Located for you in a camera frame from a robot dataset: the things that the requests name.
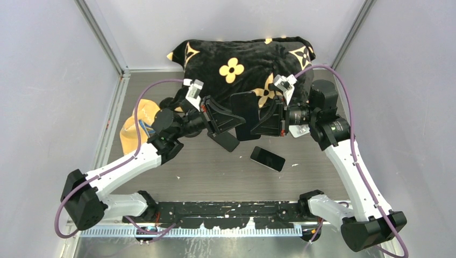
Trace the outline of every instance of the phone screen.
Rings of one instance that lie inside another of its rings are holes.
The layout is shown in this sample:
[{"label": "phone screen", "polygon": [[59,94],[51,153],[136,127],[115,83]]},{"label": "phone screen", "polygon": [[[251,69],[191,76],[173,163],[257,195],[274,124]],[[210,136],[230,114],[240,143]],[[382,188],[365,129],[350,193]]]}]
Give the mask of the phone screen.
[{"label": "phone screen", "polygon": [[239,141],[256,140],[259,134],[250,134],[252,128],[258,124],[258,101],[254,92],[241,92],[231,95],[231,111],[245,119],[245,124],[236,126],[236,138]]},{"label": "phone screen", "polygon": [[250,159],[279,172],[282,171],[283,165],[285,164],[284,158],[258,146],[253,149]]}]

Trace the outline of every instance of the smartphone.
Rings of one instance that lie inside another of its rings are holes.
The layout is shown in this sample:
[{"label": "smartphone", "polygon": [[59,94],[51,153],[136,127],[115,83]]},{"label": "smartphone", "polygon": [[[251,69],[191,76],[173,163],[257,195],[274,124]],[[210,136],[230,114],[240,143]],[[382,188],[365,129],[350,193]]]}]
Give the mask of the smartphone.
[{"label": "smartphone", "polygon": [[236,138],[239,141],[256,140],[259,134],[250,134],[250,131],[260,121],[258,115],[257,95],[252,92],[235,93],[230,97],[231,111],[236,116],[245,118],[245,124],[236,126]]},{"label": "smartphone", "polygon": [[282,171],[283,165],[285,164],[284,158],[258,146],[253,149],[250,159],[279,172]]}]

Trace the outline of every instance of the wood grain surface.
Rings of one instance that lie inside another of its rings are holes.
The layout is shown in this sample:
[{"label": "wood grain surface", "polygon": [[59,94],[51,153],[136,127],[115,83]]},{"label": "wood grain surface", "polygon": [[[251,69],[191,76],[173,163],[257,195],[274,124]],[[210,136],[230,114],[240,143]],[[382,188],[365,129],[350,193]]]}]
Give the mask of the wood grain surface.
[{"label": "wood grain surface", "polygon": [[[119,132],[144,88],[157,80],[182,77],[181,72],[131,74],[109,162],[123,156]],[[334,81],[331,74],[322,70],[315,71],[315,79],[319,78]],[[145,98],[159,103],[165,97],[173,97],[179,87],[178,83],[162,84],[151,89]],[[348,199],[333,165],[308,134],[300,138],[290,134],[262,136],[241,142],[232,153],[212,141],[205,131],[195,138],[182,138],[181,142],[185,146],[176,158],[135,177],[114,194],[146,190],[158,201],[298,200],[300,194],[319,189],[332,199]],[[255,146],[284,157],[282,172],[250,160]]]}]

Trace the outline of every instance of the flower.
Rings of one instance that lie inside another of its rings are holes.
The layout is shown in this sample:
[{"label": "flower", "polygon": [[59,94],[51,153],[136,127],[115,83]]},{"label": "flower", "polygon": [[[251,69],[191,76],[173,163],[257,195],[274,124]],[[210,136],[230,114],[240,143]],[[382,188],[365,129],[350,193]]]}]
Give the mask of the flower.
[{"label": "flower", "polygon": [[236,80],[236,75],[242,74],[244,71],[244,66],[238,64],[237,58],[231,58],[228,60],[228,65],[223,65],[219,69],[219,73],[222,76],[226,76],[225,80],[227,83],[233,83]]},{"label": "flower", "polygon": [[282,95],[280,92],[278,91],[271,91],[269,90],[269,85],[271,83],[273,83],[274,81],[274,74],[270,74],[268,76],[268,78],[266,79],[266,82],[265,82],[265,87],[264,89],[262,88],[257,88],[257,89],[254,89],[253,92],[260,97],[260,100],[258,101],[258,107],[259,108],[262,108],[264,106],[264,104],[266,103],[266,101],[268,100],[268,98],[274,98],[275,95]]}]

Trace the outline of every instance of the blanket with flower pattern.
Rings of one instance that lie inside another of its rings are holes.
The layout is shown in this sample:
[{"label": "blanket with flower pattern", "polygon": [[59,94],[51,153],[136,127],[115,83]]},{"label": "blanket with flower pattern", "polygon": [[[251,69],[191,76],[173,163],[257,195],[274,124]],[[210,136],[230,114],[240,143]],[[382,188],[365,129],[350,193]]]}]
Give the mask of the blanket with flower pattern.
[{"label": "blanket with flower pattern", "polygon": [[[254,91],[258,106],[267,105],[274,97],[269,86],[277,74],[296,74],[315,59],[312,45],[300,38],[273,38],[252,41],[186,40],[167,56],[184,69],[184,78],[204,82],[200,96],[210,95],[219,104],[230,108],[233,93]],[[307,100],[314,74],[298,78],[291,103]],[[178,108],[188,87],[182,86],[174,98],[164,99],[160,108]]]}]

